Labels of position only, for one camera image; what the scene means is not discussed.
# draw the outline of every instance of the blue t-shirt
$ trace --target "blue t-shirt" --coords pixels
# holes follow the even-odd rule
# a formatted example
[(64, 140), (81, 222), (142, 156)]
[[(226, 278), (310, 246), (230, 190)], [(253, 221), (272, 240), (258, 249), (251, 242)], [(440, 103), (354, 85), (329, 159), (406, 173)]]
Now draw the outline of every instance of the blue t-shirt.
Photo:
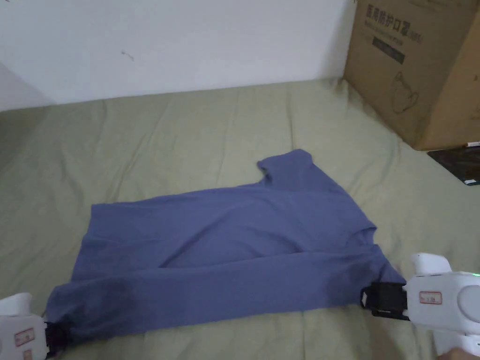
[(51, 322), (74, 341), (360, 301), (405, 282), (352, 198), (295, 150), (258, 163), (256, 184), (92, 206)]

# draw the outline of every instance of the sticker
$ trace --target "sticker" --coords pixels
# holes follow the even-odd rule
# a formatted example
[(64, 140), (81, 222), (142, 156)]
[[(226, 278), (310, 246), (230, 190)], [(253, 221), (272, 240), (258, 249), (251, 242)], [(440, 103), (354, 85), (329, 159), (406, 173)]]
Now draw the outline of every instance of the sticker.
[(24, 360), (33, 360), (32, 350), (24, 351)]
[(372, 45), (387, 54), (393, 60), (398, 61), (400, 64), (403, 64), (403, 62), (405, 61), (405, 54), (402, 54), (400, 51), (391, 47), (386, 42), (380, 40), (376, 36), (373, 37)]
[(20, 333), (15, 334), (15, 346), (22, 346), (30, 341), (35, 340), (35, 331), (31, 327)]
[(420, 302), (422, 304), (441, 305), (442, 293), (436, 291), (421, 291)]

